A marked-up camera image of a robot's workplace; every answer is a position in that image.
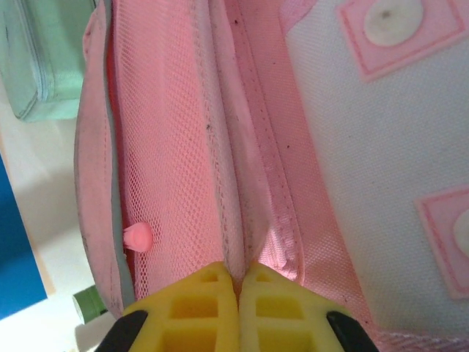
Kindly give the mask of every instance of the white circle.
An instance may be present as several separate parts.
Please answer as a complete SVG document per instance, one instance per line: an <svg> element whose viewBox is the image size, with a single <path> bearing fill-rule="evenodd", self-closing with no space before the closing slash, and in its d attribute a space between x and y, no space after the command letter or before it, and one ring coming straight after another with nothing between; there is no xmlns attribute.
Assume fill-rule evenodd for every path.
<svg viewBox="0 0 469 352"><path fill-rule="evenodd" d="M458 248L469 257L469 210L457 218L453 226L453 235Z"/></svg>
<svg viewBox="0 0 469 352"><path fill-rule="evenodd" d="M411 38L424 19L421 0L377 0L365 16L364 31L378 46L394 46Z"/></svg>

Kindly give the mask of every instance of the blue surface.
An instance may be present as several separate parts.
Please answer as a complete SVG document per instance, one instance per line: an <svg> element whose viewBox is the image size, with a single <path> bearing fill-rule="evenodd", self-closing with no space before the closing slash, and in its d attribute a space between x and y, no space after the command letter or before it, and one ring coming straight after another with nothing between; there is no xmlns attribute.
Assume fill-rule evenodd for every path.
<svg viewBox="0 0 469 352"><path fill-rule="evenodd" d="M0 239L0 319L3 319L47 295L1 158Z"/></svg>

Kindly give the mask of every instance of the white fabric panel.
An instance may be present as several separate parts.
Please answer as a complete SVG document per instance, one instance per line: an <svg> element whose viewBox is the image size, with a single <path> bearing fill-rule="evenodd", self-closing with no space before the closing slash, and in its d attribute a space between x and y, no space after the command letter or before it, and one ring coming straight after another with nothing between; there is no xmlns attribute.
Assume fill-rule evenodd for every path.
<svg viewBox="0 0 469 352"><path fill-rule="evenodd" d="M320 166L378 326L469 329L413 200L469 182L469 40L363 83L335 8L319 0L287 35Z"/></svg>

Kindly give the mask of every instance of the white table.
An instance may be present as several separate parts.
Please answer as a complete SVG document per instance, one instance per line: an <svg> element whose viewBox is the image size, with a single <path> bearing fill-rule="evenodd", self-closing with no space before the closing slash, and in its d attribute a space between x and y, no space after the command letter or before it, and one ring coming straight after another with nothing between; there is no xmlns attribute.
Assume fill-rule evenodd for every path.
<svg viewBox="0 0 469 352"><path fill-rule="evenodd" d="M87 351L113 322L107 314L79 327L78 349L72 295L94 282L78 229L74 138L75 120L18 121L0 82L0 153L48 295L0 320L0 351Z"/></svg>

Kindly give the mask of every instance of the mint green bag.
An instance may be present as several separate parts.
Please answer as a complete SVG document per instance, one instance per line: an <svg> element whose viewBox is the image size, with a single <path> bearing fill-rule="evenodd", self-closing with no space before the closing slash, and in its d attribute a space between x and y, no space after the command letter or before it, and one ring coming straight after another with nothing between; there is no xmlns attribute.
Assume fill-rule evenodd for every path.
<svg viewBox="0 0 469 352"><path fill-rule="evenodd" d="M94 8L94 0L0 1L0 74L18 119L76 117L81 38Z"/></svg>

